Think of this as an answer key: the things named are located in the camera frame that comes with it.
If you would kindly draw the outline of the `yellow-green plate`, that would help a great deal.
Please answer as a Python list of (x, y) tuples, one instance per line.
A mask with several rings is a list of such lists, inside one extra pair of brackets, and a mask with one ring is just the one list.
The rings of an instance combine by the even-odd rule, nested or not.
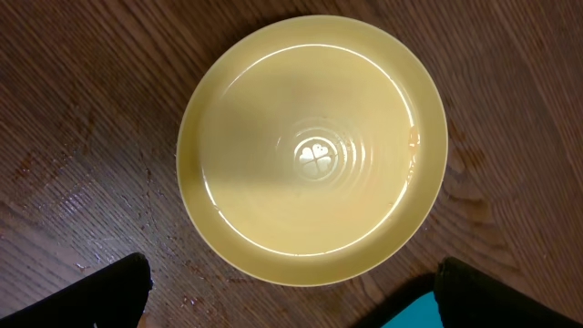
[(184, 112), (176, 173), (224, 261), (310, 287), (399, 251), (435, 204), (447, 153), (442, 99), (409, 48), (355, 19), (305, 15), (210, 67)]

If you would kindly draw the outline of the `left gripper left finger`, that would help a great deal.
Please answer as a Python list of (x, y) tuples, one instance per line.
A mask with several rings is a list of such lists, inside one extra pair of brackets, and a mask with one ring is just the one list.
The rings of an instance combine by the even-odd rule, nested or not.
[(144, 254), (134, 252), (1, 319), (2, 327), (138, 327), (153, 286)]

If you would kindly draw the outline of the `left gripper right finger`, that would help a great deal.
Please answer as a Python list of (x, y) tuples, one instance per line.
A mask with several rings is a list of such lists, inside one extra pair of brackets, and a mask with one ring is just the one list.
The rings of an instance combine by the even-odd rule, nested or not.
[(582, 328), (581, 323), (453, 257), (439, 264), (434, 294), (445, 328)]

